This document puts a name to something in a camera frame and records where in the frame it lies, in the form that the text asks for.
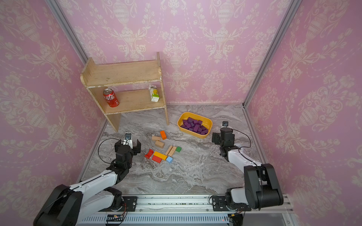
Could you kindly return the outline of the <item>purple brick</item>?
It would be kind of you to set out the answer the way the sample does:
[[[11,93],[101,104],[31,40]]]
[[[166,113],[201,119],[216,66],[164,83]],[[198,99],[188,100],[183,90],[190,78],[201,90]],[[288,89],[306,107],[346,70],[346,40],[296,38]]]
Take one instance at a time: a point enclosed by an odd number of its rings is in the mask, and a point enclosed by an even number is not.
[[[187,121],[188,121],[189,123],[191,123],[191,122],[194,122],[194,119],[191,118],[191,117],[189,117],[189,118],[187,119]]]

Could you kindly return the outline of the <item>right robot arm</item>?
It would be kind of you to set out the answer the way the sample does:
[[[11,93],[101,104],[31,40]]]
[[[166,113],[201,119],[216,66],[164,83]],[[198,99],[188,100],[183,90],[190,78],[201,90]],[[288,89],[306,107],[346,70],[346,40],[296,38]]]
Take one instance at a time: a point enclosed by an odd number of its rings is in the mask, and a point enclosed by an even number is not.
[[[235,165],[244,174],[244,186],[227,189],[225,204],[230,210],[249,211],[284,204],[284,197],[274,167],[261,163],[245,153],[245,148],[235,144],[235,130],[222,127],[212,134],[212,142],[220,147],[220,156]]]

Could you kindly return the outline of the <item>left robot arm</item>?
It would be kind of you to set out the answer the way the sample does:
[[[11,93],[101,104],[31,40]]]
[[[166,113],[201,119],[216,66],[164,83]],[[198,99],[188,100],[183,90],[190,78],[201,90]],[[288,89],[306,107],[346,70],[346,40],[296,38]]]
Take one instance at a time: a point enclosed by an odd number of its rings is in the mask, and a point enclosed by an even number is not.
[[[116,158],[102,173],[71,186],[57,186],[37,214],[35,226],[75,226],[101,210],[134,212],[137,197],[122,197],[114,185],[121,182],[132,167],[133,157],[141,152],[141,143],[130,140],[115,143]]]

